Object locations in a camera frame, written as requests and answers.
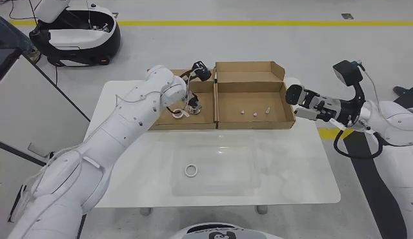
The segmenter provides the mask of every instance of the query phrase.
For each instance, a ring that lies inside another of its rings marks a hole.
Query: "table leg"
[[[149,216],[152,213],[153,208],[151,207],[142,207],[139,212],[142,216]]]
[[[258,214],[266,214],[268,212],[268,206],[267,205],[257,205],[256,210]]]

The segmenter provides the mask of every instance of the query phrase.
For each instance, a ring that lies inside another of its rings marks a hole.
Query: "white table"
[[[86,135],[142,81],[109,81]],[[189,163],[199,172],[185,176]],[[120,157],[97,207],[336,203],[341,195],[313,121],[290,130],[147,132]]]

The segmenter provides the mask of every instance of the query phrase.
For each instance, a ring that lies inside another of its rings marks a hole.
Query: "robot logo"
[[[227,231],[226,234],[220,232],[213,232],[209,234],[209,239],[236,239],[237,236],[234,232]]]

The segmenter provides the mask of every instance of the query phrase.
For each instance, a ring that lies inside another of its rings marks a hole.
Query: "floor marking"
[[[34,26],[33,20],[9,20],[15,26]],[[119,26],[413,26],[413,21],[300,20],[120,20]]]
[[[325,129],[325,128],[318,128],[318,134],[322,140],[334,140],[338,134],[340,129]],[[343,135],[341,135],[341,140],[346,138],[350,135],[354,130],[347,129],[344,131]]]

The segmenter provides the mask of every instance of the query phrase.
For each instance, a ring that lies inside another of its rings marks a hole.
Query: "white robot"
[[[42,171],[33,177],[36,181],[31,191],[22,199],[21,209],[26,211],[8,238],[76,238],[82,214],[90,211],[103,197],[117,159],[154,124],[164,108],[181,99],[186,100],[189,95],[186,88],[186,81],[173,75],[169,69],[163,66],[151,68],[143,84],[133,88],[125,98],[117,97],[114,111],[82,144],[57,152]],[[323,107],[317,107],[317,110],[314,108],[313,99],[320,98],[320,95],[304,89],[299,91],[299,88],[300,86],[290,87],[287,93],[289,102],[294,104],[296,99],[295,103],[311,105],[311,111],[314,110],[318,115],[325,114],[326,109]],[[341,120],[338,116],[347,114],[348,118],[345,118],[346,121],[342,125],[349,126],[354,116],[354,120],[359,120],[356,123],[362,129],[369,132],[377,129],[379,134],[384,136],[401,132],[394,130],[398,129],[398,126],[393,125],[398,125],[399,120],[403,120],[408,123],[403,124],[403,128],[406,129],[403,132],[410,135],[403,136],[403,141],[395,139],[391,142],[404,145],[413,141],[413,132],[407,130],[413,129],[413,114],[409,111],[386,103],[381,109],[385,117],[380,118],[381,114],[374,110],[374,107],[370,108],[370,111],[362,110],[363,104],[359,107],[359,103],[357,101],[350,107],[347,103],[341,102],[340,108],[335,108],[336,113],[330,113],[330,119]],[[394,114],[386,117],[389,111],[393,111]],[[297,114],[314,119],[311,112],[299,110]],[[34,200],[30,206],[25,208],[32,198]],[[197,238],[280,239],[271,234],[226,223],[203,223],[187,227],[171,239]]]
[[[121,44],[121,32],[107,8],[69,7],[71,0],[41,0],[30,40],[57,67],[107,65]]]
[[[405,109],[391,101],[379,102],[376,86],[360,61],[342,61],[335,65],[336,76],[356,95],[345,101],[321,96],[301,85],[292,85],[287,91],[287,102],[300,105],[296,116],[330,121],[342,131],[334,140],[335,150],[349,158],[374,159],[377,171],[398,202],[407,229],[407,238],[413,238],[413,109]],[[363,79],[360,69],[371,80],[379,106],[365,101],[359,82]],[[337,145],[346,128],[371,134],[378,151],[370,156],[350,156]]]

